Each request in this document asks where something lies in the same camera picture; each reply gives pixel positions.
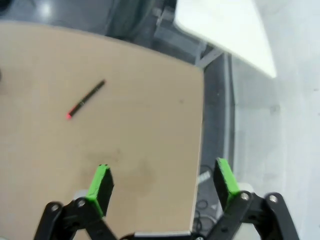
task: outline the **gray floor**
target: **gray floor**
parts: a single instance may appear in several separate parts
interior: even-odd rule
[[[1,20],[27,21],[78,29],[105,35],[112,1],[107,0],[15,0]],[[195,57],[154,38],[157,18],[150,14],[132,43],[193,64]],[[204,113],[201,165],[213,168],[215,158],[222,157],[225,136],[225,61],[224,56],[211,63],[204,74]],[[200,172],[207,171],[202,166]],[[218,197],[209,179],[198,187],[196,214],[201,214],[202,234],[216,217]]]

